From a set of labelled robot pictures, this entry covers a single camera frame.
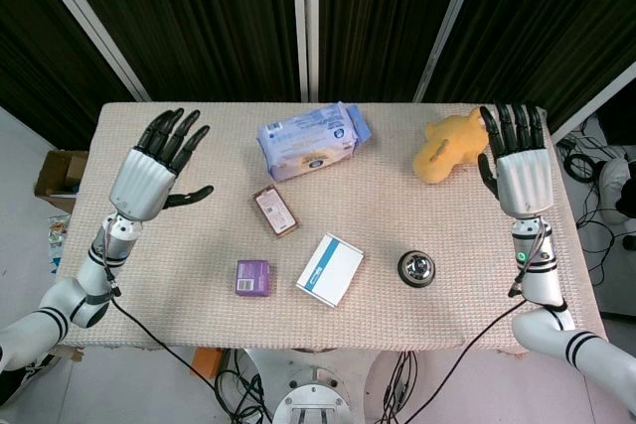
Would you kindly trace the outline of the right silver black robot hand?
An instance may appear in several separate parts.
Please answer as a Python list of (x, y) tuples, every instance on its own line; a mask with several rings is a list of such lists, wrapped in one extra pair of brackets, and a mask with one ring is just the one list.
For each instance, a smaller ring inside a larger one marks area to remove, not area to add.
[(497, 116), (485, 106), (480, 114), (494, 160), (478, 156), (483, 184), (502, 211), (522, 219), (541, 215), (554, 204), (552, 166), (544, 141), (543, 123), (532, 106), (496, 105)]

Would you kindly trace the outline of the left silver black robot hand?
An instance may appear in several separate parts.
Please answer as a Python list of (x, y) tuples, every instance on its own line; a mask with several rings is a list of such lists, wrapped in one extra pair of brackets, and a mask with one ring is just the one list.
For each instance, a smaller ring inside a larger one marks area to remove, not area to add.
[(189, 114), (182, 107), (168, 109), (149, 123), (126, 155), (109, 194), (119, 215), (145, 222), (163, 210), (195, 204), (214, 191), (206, 185), (188, 194), (171, 192), (210, 131), (208, 125), (191, 130), (200, 114), (198, 109)]

